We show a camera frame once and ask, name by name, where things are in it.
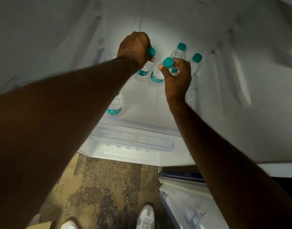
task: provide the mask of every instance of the foot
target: foot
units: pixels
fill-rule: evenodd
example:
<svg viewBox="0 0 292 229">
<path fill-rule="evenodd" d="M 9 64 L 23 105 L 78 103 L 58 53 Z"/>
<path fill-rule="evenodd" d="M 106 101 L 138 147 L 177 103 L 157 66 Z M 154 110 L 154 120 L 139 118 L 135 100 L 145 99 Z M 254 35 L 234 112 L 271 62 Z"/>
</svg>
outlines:
<svg viewBox="0 0 292 229">
<path fill-rule="evenodd" d="M 62 224 L 61 229 L 79 229 L 79 226 L 72 220 L 68 220 Z"/>
<path fill-rule="evenodd" d="M 149 204 L 144 205 L 137 219 L 136 229 L 154 229 L 155 228 L 155 211 Z"/>
</svg>

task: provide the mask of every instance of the forearm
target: forearm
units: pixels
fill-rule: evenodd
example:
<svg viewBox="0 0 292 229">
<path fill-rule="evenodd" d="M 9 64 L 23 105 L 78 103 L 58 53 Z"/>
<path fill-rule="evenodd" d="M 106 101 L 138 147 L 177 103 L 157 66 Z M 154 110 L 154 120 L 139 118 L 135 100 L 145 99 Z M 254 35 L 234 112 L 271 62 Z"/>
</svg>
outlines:
<svg viewBox="0 0 292 229">
<path fill-rule="evenodd" d="M 178 129 L 230 228 L 292 223 L 292 200 L 263 170 L 219 136 L 184 102 L 169 104 Z"/>
<path fill-rule="evenodd" d="M 0 222 L 26 226 L 139 66 L 117 58 L 0 96 Z M 19 209 L 25 206 L 25 217 Z"/>
</svg>

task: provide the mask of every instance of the tiled floor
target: tiled floor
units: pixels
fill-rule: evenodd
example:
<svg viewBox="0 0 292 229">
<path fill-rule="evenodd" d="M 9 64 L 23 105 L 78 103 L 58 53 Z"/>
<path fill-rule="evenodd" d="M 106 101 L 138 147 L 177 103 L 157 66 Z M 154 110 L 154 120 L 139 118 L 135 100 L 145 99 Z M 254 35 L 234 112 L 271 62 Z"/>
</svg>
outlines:
<svg viewBox="0 0 292 229">
<path fill-rule="evenodd" d="M 135 228 L 146 202 L 156 209 L 156 227 L 173 228 L 159 199 L 158 168 L 77 153 L 55 185 L 41 213 L 41 222 L 57 221 L 56 228 L 75 217 L 88 228 Z"/>
</svg>

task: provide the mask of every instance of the bottle label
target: bottle label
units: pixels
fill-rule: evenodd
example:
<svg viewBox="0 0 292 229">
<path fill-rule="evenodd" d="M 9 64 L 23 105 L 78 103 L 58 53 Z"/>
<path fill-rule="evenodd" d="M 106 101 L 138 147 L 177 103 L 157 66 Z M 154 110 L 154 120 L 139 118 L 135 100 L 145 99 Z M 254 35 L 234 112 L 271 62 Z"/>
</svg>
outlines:
<svg viewBox="0 0 292 229">
<path fill-rule="evenodd" d="M 178 69 L 175 69 L 173 66 L 171 67 L 171 73 L 175 73 L 177 71 L 178 71 Z"/>
<path fill-rule="evenodd" d="M 121 111 L 121 108 L 122 108 L 122 106 L 117 110 L 107 109 L 107 112 L 110 113 L 111 115 L 115 115 L 115 114 L 118 114 Z"/>
<path fill-rule="evenodd" d="M 151 80 L 155 83 L 161 83 L 163 82 L 164 80 L 163 79 L 157 79 L 154 75 L 153 75 L 153 72 L 151 73 Z"/>
<path fill-rule="evenodd" d="M 149 71 L 142 71 L 142 70 L 139 70 L 137 73 L 140 75 L 140 76 L 145 76 L 148 74 Z"/>
</svg>

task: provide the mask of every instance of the hand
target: hand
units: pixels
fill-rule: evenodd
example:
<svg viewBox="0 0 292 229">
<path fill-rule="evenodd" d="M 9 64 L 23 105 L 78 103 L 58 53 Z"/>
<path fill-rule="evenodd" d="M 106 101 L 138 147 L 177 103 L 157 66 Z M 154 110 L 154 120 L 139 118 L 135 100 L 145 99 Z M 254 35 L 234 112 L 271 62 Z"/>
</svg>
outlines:
<svg viewBox="0 0 292 229">
<path fill-rule="evenodd" d="M 129 57 L 135 60 L 141 69 L 147 61 L 155 61 L 147 52 L 147 47 L 151 47 L 148 35 L 145 32 L 133 32 L 119 45 L 117 57 Z"/>
<path fill-rule="evenodd" d="M 173 60 L 174 67 L 180 70 L 180 73 L 175 73 L 174 76 L 167 67 L 159 65 L 165 79 L 165 94 L 169 106 L 177 101 L 185 102 L 185 94 L 191 81 L 190 63 L 182 59 Z"/>
</svg>

